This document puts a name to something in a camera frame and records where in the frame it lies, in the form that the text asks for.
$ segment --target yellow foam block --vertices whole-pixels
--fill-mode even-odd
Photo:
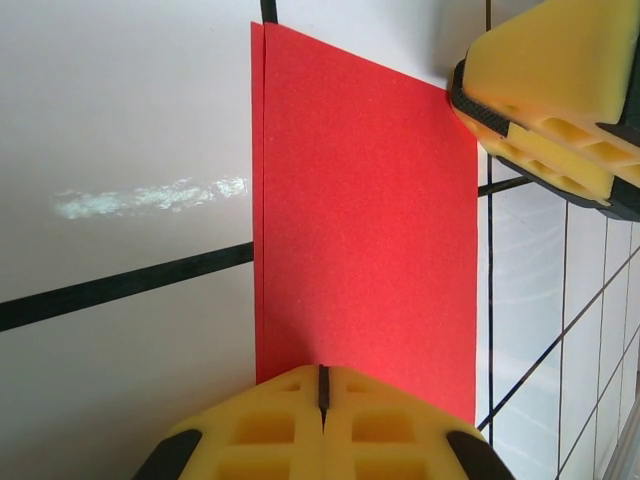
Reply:
[[[323,383],[322,369],[185,420],[135,480],[468,480],[478,456],[493,476],[475,478],[513,478],[473,426],[347,368],[325,369]]]

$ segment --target red card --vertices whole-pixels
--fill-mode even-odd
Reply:
[[[346,365],[473,421],[475,140],[444,90],[278,25],[253,48],[258,381]]]

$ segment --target tile grid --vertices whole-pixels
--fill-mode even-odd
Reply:
[[[547,347],[547,349],[540,355],[540,357],[534,362],[534,364],[529,367],[527,372],[518,380],[514,386],[507,392],[507,394],[494,405],[494,408],[489,412],[489,415],[479,423],[478,429],[482,430],[486,426],[488,426],[494,419],[494,417],[505,407],[505,405],[513,398],[513,396],[520,390],[522,385],[531,377],[531,375],[538,369],[538,367],[542,364],[542,362],[551,354],[551,352],[560,345],[562,339],[575,327],[575,325],[584,317],[584,314],[587,310],[598,300],[600,295],[604,293],[606,288],[611,285],[613,280],[624,270],[627,265],[631,262],[631,260],[636,256],[636,254],[640,251],[640,247],[636,248],[636,250],[629,256],[629,258],[613,273],[613,275],[605,282],[602,288],[594,295],[594,297],[580,310],[580,312],[576,315],[576,317],[562,330],[560,335]]]
[[[582,427],[582,429],[580,430],[580,433],[578,434],[578,438],[576,438],[575,442],[573,443],[573,445],[571,446],[571,448],[569,449],[569,453],[567,455],[567,458],[565,458],[564,462],[562,463],[562,465],[560,466],[560,470],[558,472],[558,474],[562,473],[562,471],[564,470],[565,466],[567,465],[569,459],[571,458],[571,454],[573,453],[573,451],[575,450],[576,446],[578,445],[578,442],[580,441],[580,438],[582,437],[582,434],[584,433],[584,431],[587,429],[587,426],[589,425],[589,422],[591,421],[592,417],[594,415],[596,415],[596,411],[598,409],[598,405],[600,404],[600,401],[602,400],[602,398],[604,397],[605,393],[607,392],[607,388],[609,387],[609,385],[611,384],[611,382],[613,381],[614,377],[616,376],[616,373],[618,371],[618,368],[621,367],[622,362],[624,360],[624,356],[626,355],[627,351],[631,348],[631,345],[633,344],[634,341],[638,340],[638,333],[640,332],[640,327],[637,327],[636,330],[634,331],[632,337],[631,337],[631,342],[629,342],[629,345],[626,346],[626,348],[623,350],[623,354],[622,354],[622,358],[620,358],[620,360],[618,361],[618,364],[616,365],[616,368],[614,369],[613,374],[611,375],[611,377],[609,377],[609,380],[607,381],[604,389],[602,390],[602,393],[600,393],[598,395],[598,401],[597,403],[593,406],[593,408],[591,409],[591,413],[589,414],[589,417],[587,418],[587,421],[585,422],[584,426]]]

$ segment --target black rubber edge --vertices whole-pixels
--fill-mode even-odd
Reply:
[[[640,188],[620,177],[615,177],[609,202],[611,203],[609,208],[601,209],[602,213],[609,218],[640,222]]]
[[[0,303],[0,332],[253,261],[253,242]]]
[[[466,432],[449,432],[447,441],[469,480],[515,480],[487,442]]]
[[[198,446],[202,432],[185,430],[161,441],[133,480],[178,480]]]
[[[476,122],[493,130],[498,135],[506,137],[509,134],[509,120],[494,112],[490,108],[471,99],[462,87],[465,60],[456,66],[451,82],[451,104]]]
[[[511,190],[512,188],[521,187],[522,185],[528,185],[532,181],[530,178],[518,177],[510,180],[502,180],[501,182],[489,183],[478,187],[478,197],[486,197],[487,195],[504,192],[505,190]]]
[[[260,0],[262,23],[278,23],[278,8],[276,0]]]
[[[324,432],[324,424],[327,421],[327,410],[331,406],[329,386],[329,367],[320,365],[318,368],[318,408],[322,416],[322,431]]]
[[[597,123],[596,125],[612,135],[640,147],[640,43],[637,39],[629,86],[620,120],[616,124]]]

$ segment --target red paper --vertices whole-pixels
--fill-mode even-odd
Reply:
[[[475,140],[444,90],[273,24],[262,77],[253,47],[258,381],[347,365],[473,421]]]

